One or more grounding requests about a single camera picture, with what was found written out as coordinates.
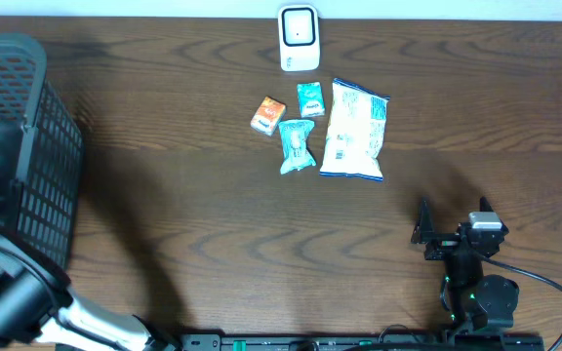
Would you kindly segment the white blue snack bag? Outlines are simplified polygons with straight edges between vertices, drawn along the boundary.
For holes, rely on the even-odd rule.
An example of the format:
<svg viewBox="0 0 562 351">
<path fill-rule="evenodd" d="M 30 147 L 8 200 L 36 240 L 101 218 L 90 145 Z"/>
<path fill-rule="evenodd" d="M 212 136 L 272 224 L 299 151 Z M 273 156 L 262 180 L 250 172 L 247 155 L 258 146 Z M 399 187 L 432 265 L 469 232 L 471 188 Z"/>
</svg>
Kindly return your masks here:
<svg viewBox="0 0 562 351">
<path fill-rule="evenodd" d="M 335 78 L 321 176 L 383 181 L 378 156 L 384 143 L 390 96 Z"/>
</svg>

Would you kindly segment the teal candy pouch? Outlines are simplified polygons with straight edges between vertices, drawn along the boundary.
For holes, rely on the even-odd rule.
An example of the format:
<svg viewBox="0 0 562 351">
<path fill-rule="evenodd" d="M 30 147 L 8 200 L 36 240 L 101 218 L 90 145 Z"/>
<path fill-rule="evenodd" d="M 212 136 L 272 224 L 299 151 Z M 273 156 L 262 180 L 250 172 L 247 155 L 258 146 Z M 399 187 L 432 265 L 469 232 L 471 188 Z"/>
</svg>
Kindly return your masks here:
<svg viewBox="0 0 562 351">
<path fill-rule="evenodd" d="M 307 140 L 314 127 L 315 123 L 306 119 L 287 120 L 279 124 L 284 156 L 280 167 L 281 175 L 316 165 L 307 148 Z"/>
</svg>

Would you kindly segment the small teal box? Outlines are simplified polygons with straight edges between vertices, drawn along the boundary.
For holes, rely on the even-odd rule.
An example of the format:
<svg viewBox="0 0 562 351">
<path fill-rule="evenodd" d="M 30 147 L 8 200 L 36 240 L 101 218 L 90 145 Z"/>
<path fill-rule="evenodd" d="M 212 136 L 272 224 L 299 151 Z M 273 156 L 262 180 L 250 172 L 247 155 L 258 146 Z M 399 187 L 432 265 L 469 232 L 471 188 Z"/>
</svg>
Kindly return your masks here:
<svg viewBox="0 0 562 351">
<path fill-rule="evenodd" d="M 319 82 L 297 84 L 297 96 L 302 118 L 325 114 L 326 108 Z"/>
</svg>

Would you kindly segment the small orange box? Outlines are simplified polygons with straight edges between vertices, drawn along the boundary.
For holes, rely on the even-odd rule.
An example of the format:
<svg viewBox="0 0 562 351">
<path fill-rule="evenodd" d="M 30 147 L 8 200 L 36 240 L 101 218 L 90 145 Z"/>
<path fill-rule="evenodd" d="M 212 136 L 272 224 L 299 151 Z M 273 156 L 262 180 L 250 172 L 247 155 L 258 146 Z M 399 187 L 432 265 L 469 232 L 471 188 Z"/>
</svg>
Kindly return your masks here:
<svg viewBox="0 0 562 351">
<path fill-rule="evenodd" d="M 250 125 L 255 131 L 271 137 L 286 111 L 285 103 L 272 97 L 265 97 L 256 110 Z"/>
</svg>

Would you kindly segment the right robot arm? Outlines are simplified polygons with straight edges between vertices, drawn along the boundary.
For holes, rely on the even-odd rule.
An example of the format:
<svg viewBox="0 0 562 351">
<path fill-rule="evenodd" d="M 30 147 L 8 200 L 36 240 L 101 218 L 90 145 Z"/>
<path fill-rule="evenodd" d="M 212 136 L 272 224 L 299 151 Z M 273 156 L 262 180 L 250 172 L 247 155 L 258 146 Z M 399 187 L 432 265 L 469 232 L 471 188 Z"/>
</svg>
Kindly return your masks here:
<svg viewBox="0 0 562 351">
<path fill-rule="evenodd" d="M 500 275 L 486 275 L 483 264 L 500 251 L 508 228 L 486 198 L 451 233 L 435 229 L 430 208 L 421 200 L 413 244 L 424 244 L 426 260 L 442 261 L 442 305 L 451 313 L 449 338 L 473 333 L 501 332 L 513 326 L 519 286 Z"/>
</svg>

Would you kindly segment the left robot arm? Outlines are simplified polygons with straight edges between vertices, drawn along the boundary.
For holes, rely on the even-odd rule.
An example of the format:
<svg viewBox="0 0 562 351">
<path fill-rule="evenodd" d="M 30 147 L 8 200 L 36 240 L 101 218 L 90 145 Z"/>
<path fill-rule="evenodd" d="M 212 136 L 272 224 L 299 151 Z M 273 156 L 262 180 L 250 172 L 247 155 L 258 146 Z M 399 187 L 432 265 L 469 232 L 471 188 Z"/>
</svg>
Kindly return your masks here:
<svg viewBox="0 0 562 351">
<path fill-rule="evenodd" d="M 0 348 L 53 343 L 71 350 L 180 350 L 181 343 L 133 315 L 78 295 L 44 254 L 0 226 Z"/>
</svg>

